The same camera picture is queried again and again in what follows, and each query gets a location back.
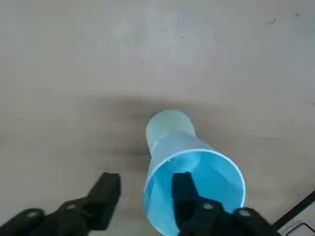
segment blue paper cup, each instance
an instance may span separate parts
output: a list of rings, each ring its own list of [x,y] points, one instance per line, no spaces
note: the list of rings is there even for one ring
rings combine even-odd
[[[146,130],[151,162],[144,187],[144,206],[151,224],[165,236],[177,236],[171,181],[190,172],[199,195],[221,202],[233,212],[245,201],[245,182],[226,156],[199,140],[190,119],[177,110],[155,115]]]

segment screw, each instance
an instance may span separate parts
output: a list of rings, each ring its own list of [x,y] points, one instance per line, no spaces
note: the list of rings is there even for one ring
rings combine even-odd
[[[75,208],[75,204],[68,205],[66,209],[71,210]]]
[[[213,209],[213,206],[212,206],[211,204],[209,204],[209,203],[205,203],[205,204],[203,205],[203,208],[205,208],[205,209],[207,209],[207,210],[211,210],[211,209]]]
[[[238,213],[239,213],[241,216],[244,216],[244,217],[249,217],[249,216],[251,216],[251,214],[249,213],[248,210],[240,210]]]
[[[30,212],[30,213],[27,214],[28,218],[32,218],[34,216],[37,216],[37,211],[33,211],[33,212]]]

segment cup rim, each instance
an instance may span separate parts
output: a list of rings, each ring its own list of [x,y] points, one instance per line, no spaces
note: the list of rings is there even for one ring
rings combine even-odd
[[[245,198],[246,198],[246,185],[245,185],[245,180],[244,177],[242,175],[241,170],[238,168],[238,166],[227,156],[223,155],[222,153],[215,151],[215,150],[211,150],[211,149],[206,149],[206,148],[193,148],[193,149],[188,149],[188,150],[183,150],[180,152],[177,152],[171,156],[169,156],[168,158],[165,158],[163,161],[161,161],[159,164],[157,164],[154,169],[151,171],[150,175],[147,176],[145,185],[144,185],[144,189],[143,189],[143,193],[146,191],[147,186],[149,184],[149,181],[151,180],[151,178],[153,177],[153,175],[155,174],[155,172],[167,161],[171,160],[172,158],[181,155],[181,154],[185,154],[185,153],[189,153],[189,152],[209,152],[211,154],[217,155],[218,157],[222,157],[225,160],[227,160],[233,167],[234,169],[237,171],[238,175],[241,177],[241,182],[242,182],[242,189],[243,189],[243,196],[242,196],[242,201],[241,201],[241,205],[239,207],[243,207],[244,203],[245,203]]]

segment paper cup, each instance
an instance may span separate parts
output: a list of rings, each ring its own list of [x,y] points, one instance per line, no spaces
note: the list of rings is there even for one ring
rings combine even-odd
[[[151,162],[143,193],[144,206],[149,221],[161,234],[179,233],[171,194],[174,173],[190,172],[199,195],[221,202],[228,212],[244,205],[245,182],[239,168],[196,138],[184,113],[168,110],[157,114],[149,122],[146,134]]]

